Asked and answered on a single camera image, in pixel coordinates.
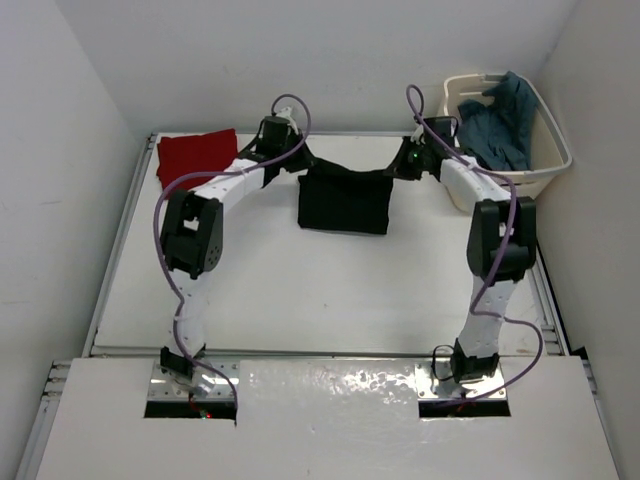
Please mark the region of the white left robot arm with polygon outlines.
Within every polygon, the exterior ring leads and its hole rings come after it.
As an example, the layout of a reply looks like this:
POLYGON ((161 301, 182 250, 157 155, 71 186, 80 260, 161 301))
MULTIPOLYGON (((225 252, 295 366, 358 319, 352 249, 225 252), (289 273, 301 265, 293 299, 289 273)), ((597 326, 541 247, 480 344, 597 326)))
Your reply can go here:
POLYGON ((305 152, 305 133, 289 107, 263 118, 256 136, 221 175, 192 189, 176 186, 167 202, 159 235, 161 267, 177 294, 171 340, 162 348, 160 364, 191 379, 204 354, 206 340, 201 310, 211 272, 222 257, 224 217, 244 197, 266 187, 281 170, 295 172, 313 164, 305 152))

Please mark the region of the red t shirt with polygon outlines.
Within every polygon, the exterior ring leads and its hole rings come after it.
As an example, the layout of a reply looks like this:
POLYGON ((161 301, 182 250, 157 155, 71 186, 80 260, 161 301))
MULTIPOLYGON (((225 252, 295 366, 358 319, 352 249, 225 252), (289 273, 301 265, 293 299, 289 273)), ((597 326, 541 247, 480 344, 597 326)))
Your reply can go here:
POLYGON ((157 147, 156 171, 162 189, 194 172, 226 170, 238 154, 237 135, 226 129, 200 135, 162 138, 157 147))

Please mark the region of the teal t shirt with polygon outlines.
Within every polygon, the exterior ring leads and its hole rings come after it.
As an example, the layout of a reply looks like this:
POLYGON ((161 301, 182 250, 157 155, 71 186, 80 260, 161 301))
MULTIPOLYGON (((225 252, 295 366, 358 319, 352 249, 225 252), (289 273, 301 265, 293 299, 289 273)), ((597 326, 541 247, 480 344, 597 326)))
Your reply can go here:
POLYGON ((531 137, 538 97, 529 83, 512 71, 482 95, 488 105, 468 99, 458 105, 457 137, 463 150, 492 171, 531 168, 531 137))

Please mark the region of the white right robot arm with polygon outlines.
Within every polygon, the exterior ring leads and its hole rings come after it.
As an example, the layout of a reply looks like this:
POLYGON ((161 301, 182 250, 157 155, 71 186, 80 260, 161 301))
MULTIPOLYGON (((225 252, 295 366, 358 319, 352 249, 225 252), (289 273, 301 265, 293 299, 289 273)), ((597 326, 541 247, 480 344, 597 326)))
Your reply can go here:
POLYGON ((422 117, 417 123, 384 174, 419 180, 427 172, 472 209, 466 258, 473 291, 450 357, 450 378, 476 381, 498 367, 507 304, 536 260, 535 202, 518 196, 509 178, 454 149, 455 118, 422 117))

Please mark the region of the black t shirt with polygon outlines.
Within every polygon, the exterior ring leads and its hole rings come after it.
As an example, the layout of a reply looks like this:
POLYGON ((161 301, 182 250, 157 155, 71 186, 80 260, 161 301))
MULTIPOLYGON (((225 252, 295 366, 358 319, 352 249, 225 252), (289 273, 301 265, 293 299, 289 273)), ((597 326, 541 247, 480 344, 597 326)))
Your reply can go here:
POLYGON ((320 159, 298 177, 297 222, 303 229, 385 235, 394 179, 320 159))

